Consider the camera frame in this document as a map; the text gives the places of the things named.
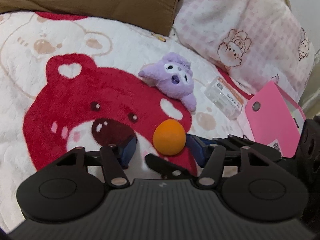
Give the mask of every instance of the black gripper base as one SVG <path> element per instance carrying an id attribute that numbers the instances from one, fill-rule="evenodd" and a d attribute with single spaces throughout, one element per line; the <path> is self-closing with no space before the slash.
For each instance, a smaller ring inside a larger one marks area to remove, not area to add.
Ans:
<path id="1" fill-rule="evenodd" d="M 297 219 L 275 224 L 241 218 L 223 206 L 215 192 L 190 180 L 136 179 L 112 190 L 101 206 L 79 220 L 41 224 L 27 220 L 13 240 L 312 240 Z"/>

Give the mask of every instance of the purple plush toy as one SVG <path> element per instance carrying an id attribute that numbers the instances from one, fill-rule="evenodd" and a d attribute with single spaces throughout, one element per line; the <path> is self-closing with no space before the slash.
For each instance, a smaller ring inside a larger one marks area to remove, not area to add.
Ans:
<path id="1" fill-rule="evenodd" d="M 162 93 L 170 98 L 179 99 L 189 111 L 196 110 L 193 73 L 190 63 L 184 57 L 170 52 L 157 63 L 141 70 L 138 75 L 154 80 Z"/>

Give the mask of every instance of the foam ball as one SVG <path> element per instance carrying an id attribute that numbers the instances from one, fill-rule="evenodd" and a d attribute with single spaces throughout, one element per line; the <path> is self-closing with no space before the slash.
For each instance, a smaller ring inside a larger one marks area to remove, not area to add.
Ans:
<path id="1" fill-rule="evenodd" d="M 165 156 L 173 156 L 182 151 L 186 144 L 186 132 L 174 119 L 162 122 L 153 133 L 154 148 Z"/>

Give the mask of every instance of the grommet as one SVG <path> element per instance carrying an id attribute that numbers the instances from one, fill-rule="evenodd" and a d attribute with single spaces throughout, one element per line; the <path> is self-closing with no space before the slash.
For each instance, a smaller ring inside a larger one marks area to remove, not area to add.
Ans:
<path id="1" fill-rule="evenodd" d="M 255 112 L 258 112 L 260 110 L 261 104 L 259 102 L 254 102 L 252 105 L 252 109 Z"/>
<path id="2" fill-rule="evenodd" d="M 111 183 L 115 186 L 123 186 L 127 183 L 127 180 L 125 178 L 114 178 L 111 180 Z"/>
<path id="3" fill-rule="evenodd" d="M 211 186 L 215 183 L 215 181 L 212 178 L 203 177 L 199 179 L 199 183 L 203 186 Z"/>
<path id="4" fill-rule="evenodd" d="M 182 173 L 181 171 L 176 170 L 176 171 L 172 172 L 172 175 L 175 177 L 178 177 L 179 175 L 181 175 L 181 173 Z"/>

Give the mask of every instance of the pink card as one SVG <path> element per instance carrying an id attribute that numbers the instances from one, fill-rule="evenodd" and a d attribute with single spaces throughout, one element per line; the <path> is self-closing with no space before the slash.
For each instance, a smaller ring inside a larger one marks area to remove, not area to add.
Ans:
<path id="1" fill-rule="evenodd" d="M 245 113 L 256 142 L 279 150 L 283 157 L 295 155 L 306 117 L 273 81 L 249 100 Z"/>

